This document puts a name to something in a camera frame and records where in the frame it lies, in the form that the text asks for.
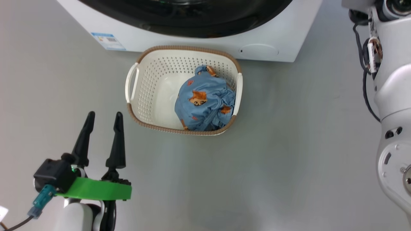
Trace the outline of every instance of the brown basket rim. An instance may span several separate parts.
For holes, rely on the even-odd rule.
[[[137,59],[137,63],[140,63],[144,57],[146,57],[150,52],[153,51],[158,51],[158,50],[184,50],[184,51],[200,51],[200,52],[207,52],[207,53],[212,53],[212,54],[216,54],[216,55],[221,55],[221,56],[225,56],[228,59],[230,59],[234,65],[237,68],[238,73],[241,73],[241,67],[240,64],[238,63],[238,61],[231,56],[230,54],[223,52],[223,51],[218,51],[218,50],[213,50],[213,49],[208,49],[208,48],[201,48],[201,47],[194,47],[194,46],[154,46],[152,48],[149,48],[148,50],[144,51],[141,56]],[[172,129],[172,128],[166,128],[166,127],[160,127],[160,126],[156,126],[156,125],[151,125],[148,123],[144,123],[141,120],[139,120],[136,115],[133,112],[133,108],[131,103],[127,103],[127,109],[128,112],[131,116],[131,118],[133,118],[133,120],[138,123],[140,126],[143,127],[148,127],[154,130],[158,130],[158,131],[163,131],[163,132],[171,132],[171,133],[178,133],[178,134],[187,134],[187,135],[197,135],[197,136],[212,136],[212,135],[217,135],[220,134],[224,131],[226,131],[236,120],[236,115],[233,115],[229,121],[229,123],[224,126],[221,129],[215,130],[215,131],[209,131],[209,132],[200,132],[200,131],[188,131],[188,130],[180,130],[180,129]]]

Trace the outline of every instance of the gray floor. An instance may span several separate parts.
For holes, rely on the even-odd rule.
[[[128,166],[120,174],[133,195],[118,203],[118,231],[409,229],[377,183],[380,126],[363,102],[352,23],[340,1],[325,0],[295,63],[240,62],[238,119],[216,137],[132,122],[124,81],[138,54],[104,50],[56,1],[0,4],[0,205],[11,210],[7,225],[31,207],[37,167],[70,152],[94,110],[87,168],[94,179],[106,171],[115,113],[125,115]],[[50,230],[61,209],[62,199],[54,199],[21,230]]]

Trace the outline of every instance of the black round door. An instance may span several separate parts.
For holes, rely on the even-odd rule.
[[[148,31],[215,38],[252,30],[276,17],[292,0],[79,0]]]

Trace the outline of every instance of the blue garment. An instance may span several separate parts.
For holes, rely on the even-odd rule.
[[[218,130],[230,121],[236,94],[209,66],[195,72],[180,88],[174,111],[185,130]]]

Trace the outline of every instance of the white plastic basket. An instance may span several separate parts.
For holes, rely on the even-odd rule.
[[[180,87],[194,76],[195,68],[200,65],[210,65],[236,92],[236,103],[230,122],[216,131],[184,130],[174,112]],[[226,131],[237,116],[241,94],[242,74],[235,58],[222,51],[189,46],[156,46],[146,50],[130,68],[125,84],[127,108],[130,116],[139,125],[190,135],[218,135]]]

